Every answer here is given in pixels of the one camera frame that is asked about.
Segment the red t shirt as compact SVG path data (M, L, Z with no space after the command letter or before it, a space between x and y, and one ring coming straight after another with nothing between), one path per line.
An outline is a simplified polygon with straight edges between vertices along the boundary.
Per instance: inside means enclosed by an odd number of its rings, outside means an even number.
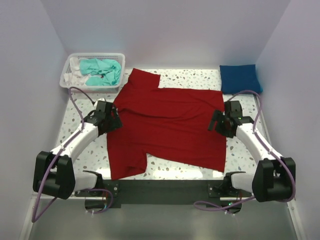
M222 92L160 88L160 79L135 68L114 100L122 127L106 135L111 178L144 173L147 155L223 172L227 140L208 129Z

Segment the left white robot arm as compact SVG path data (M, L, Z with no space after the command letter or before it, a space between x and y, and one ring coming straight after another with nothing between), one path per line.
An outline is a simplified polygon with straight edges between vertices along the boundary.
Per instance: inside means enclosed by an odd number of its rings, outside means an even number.
M75 173L74 162L99 136L121 128L116 105L99 99L76 131L51 151L41 151L35 161L32 188L37 193L68 199L73 192L103 188L100 173Z

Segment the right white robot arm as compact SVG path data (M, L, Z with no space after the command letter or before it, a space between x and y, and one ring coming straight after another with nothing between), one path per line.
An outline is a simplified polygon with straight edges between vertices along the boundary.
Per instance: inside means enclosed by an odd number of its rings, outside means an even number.
M234 171L225 174L217 190L246 191L258 202L289 202L296 194L296 163L276 151L258 131L256 122L243 115L239 101L226 101L224 111L215 110L208 130L227 138L238 138L256 162L255 173Z

